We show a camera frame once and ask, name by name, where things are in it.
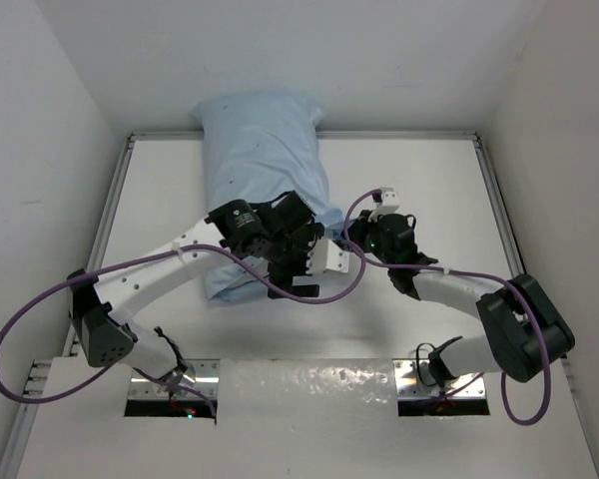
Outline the light blue pillowcase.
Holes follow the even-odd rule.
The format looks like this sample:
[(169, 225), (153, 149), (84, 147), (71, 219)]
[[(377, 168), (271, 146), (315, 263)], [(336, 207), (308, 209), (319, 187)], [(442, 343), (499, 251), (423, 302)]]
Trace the light blue pillowcase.
[(192, 114), (204, 131), (208, 211), (233, 200), (269, 203), (294, 191), (326, 229), (342, 224), (319, 158), (323, 111), (315, 101), (299, 93), (246, 93), (203, 101)]

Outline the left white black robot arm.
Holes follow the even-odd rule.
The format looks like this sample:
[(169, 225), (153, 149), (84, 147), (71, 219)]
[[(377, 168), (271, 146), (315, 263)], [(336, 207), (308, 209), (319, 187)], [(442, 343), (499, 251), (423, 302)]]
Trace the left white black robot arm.
[(223, 259), (262, 259), (273, 297), (287, 292), (315, 298), (316, 285), (294, 286), (307, 273), (308, 255), (324, 235), (316, 214), (296, 192), (273, 201), (230, 201), (178, 238), (119, 269), (70, 275), (72, 323), (94, 368), (124, 363), (168, 381), (189, 371), (175, 340), (137, 324), (145, 307), (218, 267)]

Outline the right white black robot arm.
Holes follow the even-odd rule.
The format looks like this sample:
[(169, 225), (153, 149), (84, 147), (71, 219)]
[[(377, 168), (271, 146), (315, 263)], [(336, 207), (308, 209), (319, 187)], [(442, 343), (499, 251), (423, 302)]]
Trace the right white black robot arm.
[(459, 310), (481, 322), (482, 336), (456, 336), (428, 354), (420, 380), (444, 387), (459, 376), (503, 372), (525, 383), (575, 346), (575, 337), (539, 282), (520, 274), (505, 286), (481, 273), (445, 273), (415, 242), (416, 219), (369, 211), (344, 228), (347, 237), (387, 269), (393, 287), (421, 301)]

